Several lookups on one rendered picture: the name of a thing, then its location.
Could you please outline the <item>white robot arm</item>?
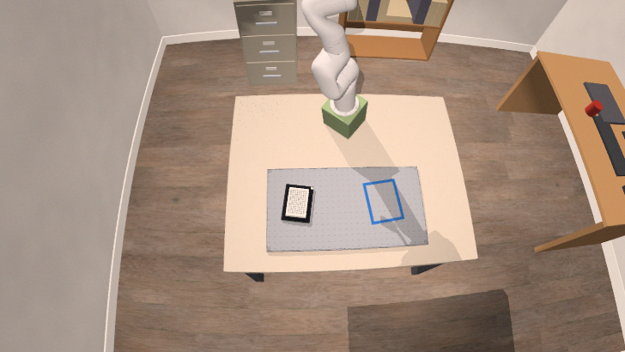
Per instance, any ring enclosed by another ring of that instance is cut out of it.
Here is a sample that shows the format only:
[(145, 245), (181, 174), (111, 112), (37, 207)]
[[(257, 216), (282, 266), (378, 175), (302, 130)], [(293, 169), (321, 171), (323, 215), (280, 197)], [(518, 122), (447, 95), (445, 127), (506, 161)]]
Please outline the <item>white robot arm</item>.
[(357, 97), (355, 100), (359, 66), (350, 57), (344, 28), (326, 16), (349, 12), (356, 7), (357, 0), (303, 0), (301, 3), (307, 23), (324, 47), (312, 62), (312, 74), (322, 94), (331, 100), (332, 111), (343, 117), (354, 114), (359, 106)]

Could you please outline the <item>black rectangular frame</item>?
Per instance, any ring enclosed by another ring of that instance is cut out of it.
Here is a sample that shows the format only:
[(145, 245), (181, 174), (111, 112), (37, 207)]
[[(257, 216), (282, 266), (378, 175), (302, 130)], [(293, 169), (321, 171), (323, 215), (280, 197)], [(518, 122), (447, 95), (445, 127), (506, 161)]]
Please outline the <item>black rectangular frame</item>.
[[(306, 218), (286, 216), (289, 187), (308, 189), (309, 190), (307, 209), (306, 209)], [(313, 187), (311, 187), (311, 186), (304, 186), (304, 185), (289, 185), (289, 184), (286, 184), (284, 201), (283, 201), (283, 207), (282, 207), (282, 218), (281, 218), (281, 220), (291, 221), (291, 222), (309, 223), (310, 222), (311, 207), (312, 207), (312, 200), (313, 200)]]

